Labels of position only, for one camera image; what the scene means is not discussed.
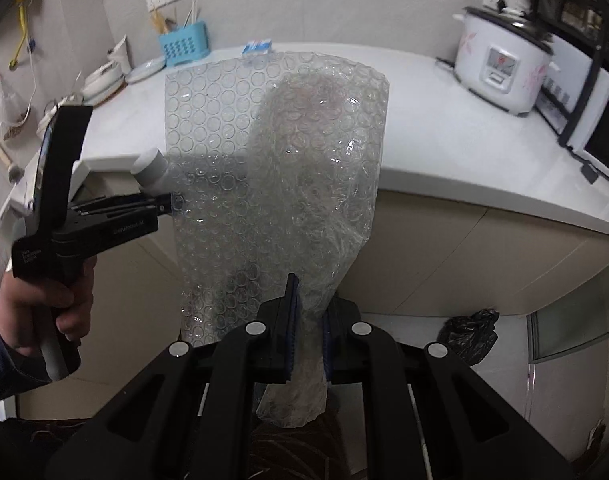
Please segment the person's left hand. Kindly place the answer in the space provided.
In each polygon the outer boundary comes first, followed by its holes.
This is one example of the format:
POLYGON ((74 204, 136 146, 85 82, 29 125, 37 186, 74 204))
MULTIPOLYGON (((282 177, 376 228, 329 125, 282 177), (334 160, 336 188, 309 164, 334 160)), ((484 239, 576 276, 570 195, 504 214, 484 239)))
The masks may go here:
POLYGON ((37 356, 47 320, 69 341, 84 338, 91 329, 94 272, 97 258, 83 263, 77 281, 66 286, 54 281, 26 282, 6 272, 0 288, 0 335, 22 356, 37 356))

